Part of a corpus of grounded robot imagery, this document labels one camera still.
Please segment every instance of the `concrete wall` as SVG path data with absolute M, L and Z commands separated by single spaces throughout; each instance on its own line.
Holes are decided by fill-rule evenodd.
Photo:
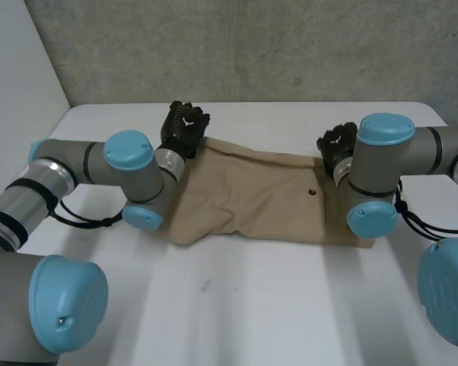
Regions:
M 458 0 L 26 0 L 72 105 L 423 101 L 458 124 Z

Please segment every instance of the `white tabletop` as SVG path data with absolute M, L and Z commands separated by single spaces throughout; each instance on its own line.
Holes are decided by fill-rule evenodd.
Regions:
M 392 112 L 416 126 L 444 122 L 419 103 L 207 103 L 207 136 L 266 151 L 318 155 L 325 130 Z M 52 137 L 103 141 L 145 132 L 154 146 L 168 104 L 73 108 Z M 446 177 L 403 179 L 423 220 L 458 228 L 458 187 Z M 115 214 L 118 188 L 80 186 L 78 214 Z M 208 236 L 188 248 L 126 223 L 75 230 L 45 220 L 22 252 L 98 263 L 110 290 L 97 336 L 62 356 L 74 365 L 458 366 L 458 348 L 429 325 L 418 301 L 418 259 L 430 243 L 402 220 L 373 249 Z

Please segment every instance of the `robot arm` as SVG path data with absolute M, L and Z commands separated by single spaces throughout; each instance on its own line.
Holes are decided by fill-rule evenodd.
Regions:
M 404 116 L 372 114 L 357 132 L 349 124 L 330 132 L 318 146 L 359 237 L 393 230 L 392 200 L 402 175 L 449 175 L 458 184 L 458 127 L 416 128 Z M 342 137 L 333 143 L 336 134 Z
M 448 175 L 458 184 L 458 127 L 416 128 L 404 116 L 372 114 L 359 129 L 349 123 L 326 132 L 318 148 L 358 237 L 394 229 L 392 200 L 402 175 Z M 417 282 L 432 326 L 458 346 L 458 238 L 441 239 L 424 252 Z
M 208 122 L 202 109 L 175 101 L 156 150 L 134 130 L 105 143 L 34 144 L 28 171 L 0 195 L 0 365 L 55 365 L 61 353 L 93 338 L 107 306 L 100 267 L 59 255 L 15 253 L 28 236 L 78 184 L 121 187 L 124 220 L 157 230 Z

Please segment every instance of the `white wall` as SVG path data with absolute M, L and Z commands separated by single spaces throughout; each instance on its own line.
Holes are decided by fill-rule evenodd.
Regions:
M 0 192 L 68 110 L 24 3 L 0 0 Z

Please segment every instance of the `cloth bag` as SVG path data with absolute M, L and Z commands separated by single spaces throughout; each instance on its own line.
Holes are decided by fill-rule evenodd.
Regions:
M 205 138 L 187 160 L 158 233 L 189 245 L 208 234 L 371 248 L 347 227 L 320 158 L 260 152 Z

